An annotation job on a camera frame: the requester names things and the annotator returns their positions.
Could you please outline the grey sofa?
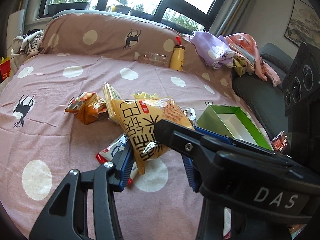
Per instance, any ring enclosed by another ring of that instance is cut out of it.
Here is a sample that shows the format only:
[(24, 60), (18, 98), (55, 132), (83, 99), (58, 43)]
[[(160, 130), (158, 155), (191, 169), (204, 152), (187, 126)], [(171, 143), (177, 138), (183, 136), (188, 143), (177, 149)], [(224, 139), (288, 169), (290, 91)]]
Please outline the grey sofa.
[[(272, 43), (260, 49), (260, 57), (275, 70), (281, 81), (293, 63), (287, 53)], [(282, 84), (274, 87), (270, 80), (263, 81), (255, 74), (240, 77), (232, 71), (232, 88), (237, 96), (244, 99), (269, 139), (273, 139), (281, 131), (287, 132), (288, 120), (285, 116)]]

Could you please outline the black sesame snack bag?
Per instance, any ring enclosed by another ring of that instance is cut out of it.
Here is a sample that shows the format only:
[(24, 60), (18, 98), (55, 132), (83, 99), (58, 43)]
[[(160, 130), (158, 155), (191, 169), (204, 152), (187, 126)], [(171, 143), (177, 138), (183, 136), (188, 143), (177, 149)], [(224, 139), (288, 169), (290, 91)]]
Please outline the black sesame snack bag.
[(281, 131), (271, 140), (271, 145), (274, 152), (279, 154), (287, 155), (286, 150), (288, 148), (288, 139), (287, 134), (284, 131)]

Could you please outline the brown polka dot bolster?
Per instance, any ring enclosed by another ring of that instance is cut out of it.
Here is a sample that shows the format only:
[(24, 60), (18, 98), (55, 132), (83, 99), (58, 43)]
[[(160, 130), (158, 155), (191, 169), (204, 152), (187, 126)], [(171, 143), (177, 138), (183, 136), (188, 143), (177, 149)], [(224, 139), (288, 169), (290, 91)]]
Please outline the brown polka dot bolster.
[(179, 37), (185, 47), (183, 71), (207, 81), (217, 92), (238, 100), (231, 70), (218, 70), (199, 57), (188, 35), (166, 25), (123, 14), (64, 10), (47, 24), (41, 48), (45, 54), (95, 55), (132, 61), (135, 53), (156, 53), (171, 58)]

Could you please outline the yellow green corn snack bag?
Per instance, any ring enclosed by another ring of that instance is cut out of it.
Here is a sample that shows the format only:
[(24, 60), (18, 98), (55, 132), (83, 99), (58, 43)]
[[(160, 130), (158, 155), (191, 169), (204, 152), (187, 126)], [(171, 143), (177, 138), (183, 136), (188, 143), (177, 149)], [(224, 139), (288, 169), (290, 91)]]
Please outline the yellow green corn snack bag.
[(136, 93), (132, 95), (134, 97), (134, 99), (138, 100), (138, 99), (142, 99), (142, 100), (148, 100), (148, 99), (156, 99), (158, 98), (157, 93), (155, 94), (148, 94), (146, 92), (141, 92), (141, 93)]

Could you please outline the yellow wafer biscuit pack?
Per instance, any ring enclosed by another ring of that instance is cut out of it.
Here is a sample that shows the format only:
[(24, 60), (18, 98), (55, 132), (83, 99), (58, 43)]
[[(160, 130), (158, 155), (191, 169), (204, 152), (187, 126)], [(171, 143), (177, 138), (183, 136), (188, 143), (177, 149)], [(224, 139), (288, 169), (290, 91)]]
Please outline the yellow wafer biscuit pack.
[(112, 105), (112, 100), (121, 100), (121, 95), (107, 82), (103, 85), (103, 94), (106, 102), (109, 119), (114, 123), (119, 124), (119, 120)]

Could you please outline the framed landscape painting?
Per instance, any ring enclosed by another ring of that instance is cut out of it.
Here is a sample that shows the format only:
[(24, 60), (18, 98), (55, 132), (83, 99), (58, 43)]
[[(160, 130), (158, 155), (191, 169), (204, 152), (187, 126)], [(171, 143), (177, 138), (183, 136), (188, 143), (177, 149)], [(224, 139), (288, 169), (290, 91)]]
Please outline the framed landscape painting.
[(319, 48), (319, 17), (313, 7), (294, 0), (284, 37), (297, 47), (305, 42)]

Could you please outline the yellow rice cracker bag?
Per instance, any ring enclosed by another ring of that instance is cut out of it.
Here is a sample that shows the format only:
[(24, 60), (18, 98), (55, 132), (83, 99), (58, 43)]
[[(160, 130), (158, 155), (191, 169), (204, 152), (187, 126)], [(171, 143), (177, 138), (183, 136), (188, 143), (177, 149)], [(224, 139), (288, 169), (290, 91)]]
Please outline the yellow rice cracker bag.
[(145, 174), (146, 163), (167, 152), (167, 146), (159, 143), (154, 135), (155, 124), (169, 120), (181, 126), (193, 129), (173, 98), (112, 100), (112, 106), (120, 126), (133, 146), (135, 161), (140, 175)]

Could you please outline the red box at bedside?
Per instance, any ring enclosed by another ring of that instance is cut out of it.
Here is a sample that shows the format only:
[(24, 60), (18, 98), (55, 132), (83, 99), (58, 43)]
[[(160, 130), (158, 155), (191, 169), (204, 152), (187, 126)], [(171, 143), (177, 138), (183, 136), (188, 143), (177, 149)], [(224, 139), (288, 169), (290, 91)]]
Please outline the red box at bedside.
[(1, 79), (4, 81), (10, 76), (11, 66), (10, 66), (10, 57), (2, 58), (0, 64)]

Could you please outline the green cardboard box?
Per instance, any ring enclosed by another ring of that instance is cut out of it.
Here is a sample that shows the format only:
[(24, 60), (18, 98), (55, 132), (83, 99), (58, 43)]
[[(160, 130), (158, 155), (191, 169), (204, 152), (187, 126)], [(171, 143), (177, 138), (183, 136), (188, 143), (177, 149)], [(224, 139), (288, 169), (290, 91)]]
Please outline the green cardboard box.
[(209, 105), (197, 124), (211, 132), (272, 149), (261, 130), (240, 107)]

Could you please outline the black planter box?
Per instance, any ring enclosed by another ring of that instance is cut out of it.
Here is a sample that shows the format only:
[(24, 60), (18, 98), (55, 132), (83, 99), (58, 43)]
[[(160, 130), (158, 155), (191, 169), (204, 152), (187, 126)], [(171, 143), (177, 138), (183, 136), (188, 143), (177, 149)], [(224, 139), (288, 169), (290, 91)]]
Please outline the black planter box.
[(58, 12), (64, 10), (87, 10), (89, 8), (89, 2), (70, 2), (70, 3), (57, 3), (48, 5), (48, 14), (55, 15)]

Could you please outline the orange mushroom snack bag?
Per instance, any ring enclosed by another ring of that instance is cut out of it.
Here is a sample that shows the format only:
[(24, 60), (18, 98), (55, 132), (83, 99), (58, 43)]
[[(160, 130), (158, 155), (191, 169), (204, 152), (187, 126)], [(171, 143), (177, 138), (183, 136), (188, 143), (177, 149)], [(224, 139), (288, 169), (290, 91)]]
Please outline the orange mushroom snack bag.
[(97, 121), (102, 114), (108, 113), (105, 100), (96, 92), (83, 92), (72, 98), (65, 112), (74, 114), (85, 125)]

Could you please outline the white blue cracker bag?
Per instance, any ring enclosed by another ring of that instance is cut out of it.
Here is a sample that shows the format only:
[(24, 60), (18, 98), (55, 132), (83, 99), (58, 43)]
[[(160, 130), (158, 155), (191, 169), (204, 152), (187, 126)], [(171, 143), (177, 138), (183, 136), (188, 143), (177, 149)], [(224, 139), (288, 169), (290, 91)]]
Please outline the white blue cracker bag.
[(120, 172), (120, 188), (123, 190), (124, 187), (132, 184), (134, 177), (138, 173), (138, 168), (134, 160), (133, 148), (131, 146), (129, 137), (125, 133), (120, 135), (110, 145), (97, 153), (95, 158), (100, 164), (103, 164), (107, 161), (116, 163), (121, 154), (124, 154), (124, 157), (126, 157), (126, 159), (132, 163), (130, 174), (128, 169), (126, 169), (124, 172)]

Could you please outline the pink polka dot sheet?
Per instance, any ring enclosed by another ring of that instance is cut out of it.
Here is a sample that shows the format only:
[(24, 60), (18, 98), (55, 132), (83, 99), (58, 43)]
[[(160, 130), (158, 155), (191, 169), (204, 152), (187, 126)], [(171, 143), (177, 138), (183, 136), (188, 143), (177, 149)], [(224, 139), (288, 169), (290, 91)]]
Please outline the pink polka dot sheet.
[[(201, 115), (208, 104), (238, 106), (266, 134), (232, 89), (231, 71), (197, 67), (178, 72), (102, 56), (42, 54), (21, 65), (1, 93), (1, 202), (28, 236), (44, 205), (73, 168), (98, 167), (96, 154), (123, 130), (102, 118), (89, 125), (65, 112), (83, 92), (103, 94), (109, 83), (124, 99), (146, 92), (172, 97)], [(202, 196), (188, 185), (181, 156), (168, 151), (116, 194), (125, 239), (194, 239)]]

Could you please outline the yellow patterned cloth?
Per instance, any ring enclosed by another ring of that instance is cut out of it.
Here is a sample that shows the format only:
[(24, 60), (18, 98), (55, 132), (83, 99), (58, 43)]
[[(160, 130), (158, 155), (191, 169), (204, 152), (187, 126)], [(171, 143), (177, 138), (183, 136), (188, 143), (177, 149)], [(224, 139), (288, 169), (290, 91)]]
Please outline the yellow patterned cloth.
[(243, 76), (247, 70), (247, 62), (243, 57), (233, 57), (233, 67), (239, 76)]

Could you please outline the white Diovo snack bag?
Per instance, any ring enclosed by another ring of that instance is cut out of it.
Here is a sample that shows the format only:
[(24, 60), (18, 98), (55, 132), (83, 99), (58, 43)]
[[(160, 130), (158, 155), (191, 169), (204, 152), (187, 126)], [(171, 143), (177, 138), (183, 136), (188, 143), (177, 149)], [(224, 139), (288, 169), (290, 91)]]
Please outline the white Diovo snack bag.
[(188, 109), (185, 109), (183, 111), (183, 113), (185, 114), (185, 116), (188, 118), (188, 120), (190, 121), (190, 123), (193, 126), (197, 126), (197, 118), (196, 118), (195, 109), (188, 108)]

